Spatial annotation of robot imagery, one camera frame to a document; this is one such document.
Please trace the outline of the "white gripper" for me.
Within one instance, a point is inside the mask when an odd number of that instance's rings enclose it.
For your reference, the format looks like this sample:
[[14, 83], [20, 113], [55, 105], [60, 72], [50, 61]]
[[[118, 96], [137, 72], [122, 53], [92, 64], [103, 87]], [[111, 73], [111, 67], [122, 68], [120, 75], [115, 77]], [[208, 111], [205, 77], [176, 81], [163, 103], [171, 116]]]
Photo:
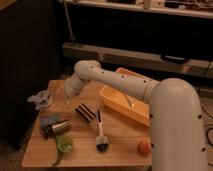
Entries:
[[68, 78], [64, 84], [56, 89], [56, 94], [66, 94], [63, 110], [67, 111], [70, 106], [71, 97], [78, 95], [82, 89], [82, 82], [77, 77]]

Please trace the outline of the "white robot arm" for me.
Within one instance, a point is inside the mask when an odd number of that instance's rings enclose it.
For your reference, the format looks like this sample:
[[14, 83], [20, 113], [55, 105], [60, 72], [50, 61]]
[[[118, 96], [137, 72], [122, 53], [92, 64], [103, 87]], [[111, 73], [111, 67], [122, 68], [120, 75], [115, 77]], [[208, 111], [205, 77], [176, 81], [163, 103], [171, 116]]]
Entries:
[[152, 171], [208, 171], [202, 107], [198, 93], [178, 78], [161, 81], [105, 70], [80, 60], [64, 82], [72, 98], [90, 81], [108, 85], [149, 105]]

